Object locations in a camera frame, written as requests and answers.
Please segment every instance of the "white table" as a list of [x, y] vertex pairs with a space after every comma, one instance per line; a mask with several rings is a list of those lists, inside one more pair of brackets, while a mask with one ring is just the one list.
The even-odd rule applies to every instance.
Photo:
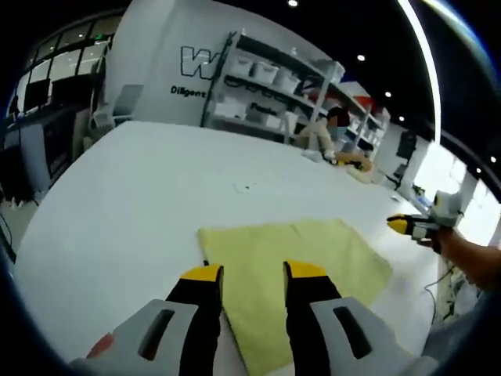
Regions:
[[[246, 184], [252, 192], [239, 193]], [[14, 277], [42, 334], [72, 360], [203, 265], [200, 227], [342, 218], [394, 269], [370, 308], [400, 345], [420, 354], [433, 310], [423, 286], [437, 279], [439, 258], [387, 228], [389, 215], [417, 213], [392, 195], [292, 146], [131, 121], [49, 191], [24, 235]], [[217, 374], [243, 372], [226, 324], [215, 367]]]

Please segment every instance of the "wire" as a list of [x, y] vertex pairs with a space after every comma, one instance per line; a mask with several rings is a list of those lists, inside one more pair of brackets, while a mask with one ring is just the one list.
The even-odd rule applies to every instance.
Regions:
[[7, 224], [7, 221], [5, 220], [2, 213], [0, 213], [0, 217], [2, 217], [2, 221], [5, 223], [5, 227], [7, 228], [7, 231], [9, 231], [9, 246], [12, 247], [13, 246], [13, 233], [10, 232], [10, 227]]
[[438, 278], [438, 280], [435, 281], [433, 284], [427, 284], [424, 287], [424, 290], [428, 291], [428, 294], [430, 294], [431, 298], [433, 299], [433, 318], [431, 319], [431, 323], [433, 323], [435, 321], [435, 317], [437, 316], [437, 301], [435, 300], [433, 293], [430, 291], [430, 287], [442, 282], [444, 280], [444, 278], [446, 278], [454, 270], [454, 268], [455, 268], [455, 266], [453, 266], [451, 269], [449, 269], [449, 271], [446, 274], [444, 274], [443, 276]]

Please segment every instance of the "computer screen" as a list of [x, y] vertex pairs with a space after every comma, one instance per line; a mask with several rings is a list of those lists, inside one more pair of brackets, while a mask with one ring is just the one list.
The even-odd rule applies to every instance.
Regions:
[[88, 74], [63, 78], [52, 83], [52, 104], [91, 102], [92, 80]]
[[49, 84], [50, 80], [47, 79], [27, 85], [26, 92], [24, 93], [24, 112], [47, 103]]

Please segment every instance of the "yellow cloth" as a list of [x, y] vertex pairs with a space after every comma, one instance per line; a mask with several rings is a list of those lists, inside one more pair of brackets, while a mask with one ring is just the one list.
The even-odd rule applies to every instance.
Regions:
[[218, 230], [201, 229], [209, 263], [224, 266], [223, 306], [251, 376], [293, 362], [286, 330], [283, 262], [323, 267], [342, 296], [368, 306], [390, 265], [339, 219]]

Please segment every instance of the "person sitting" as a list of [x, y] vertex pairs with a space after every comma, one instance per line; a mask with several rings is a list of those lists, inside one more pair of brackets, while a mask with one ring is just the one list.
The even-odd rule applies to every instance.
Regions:
[[372, 162], [359, 152], [343, 152], [337, 150], [334, 141], [342, 136], [350, 124], [350, 116], [345, 107], [334, 107], [330, 109], [326, 117], [308, 125], [296, 138], [296, 145], [302, 149], [308, 149], [310, 137], [318, 137], [321, 151], [325, 159], [335, 163], [354, 164], [363, 172], [372, 169]]

